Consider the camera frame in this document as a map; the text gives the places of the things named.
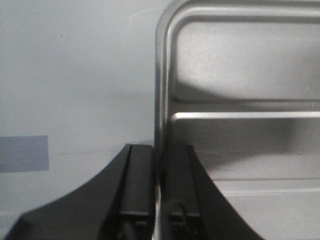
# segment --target stainless steel tray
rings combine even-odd
[[[175,1],[156,40],[155,148],[193,145],[265,239],[320,238],[320,2]]]

